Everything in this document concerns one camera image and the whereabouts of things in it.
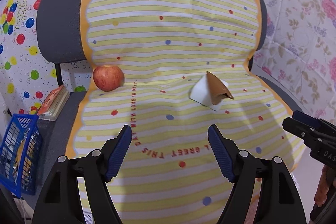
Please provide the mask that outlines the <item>right hand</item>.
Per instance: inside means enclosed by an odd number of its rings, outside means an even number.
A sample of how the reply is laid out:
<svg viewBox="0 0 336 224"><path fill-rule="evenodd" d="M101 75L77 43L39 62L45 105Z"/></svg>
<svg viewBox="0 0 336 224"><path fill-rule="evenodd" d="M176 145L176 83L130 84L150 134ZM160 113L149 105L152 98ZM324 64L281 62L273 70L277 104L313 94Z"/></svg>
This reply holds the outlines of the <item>right hand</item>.
<svg viewBox="0 0 336 224"><path fill-rule="evenodd" d="M314 196L315 204L321 207L327 200L327 192L329 191L330 184L327 182L327 171L329 167L324 165L322 169L322 174L319 179L317 191Z"/></svg>

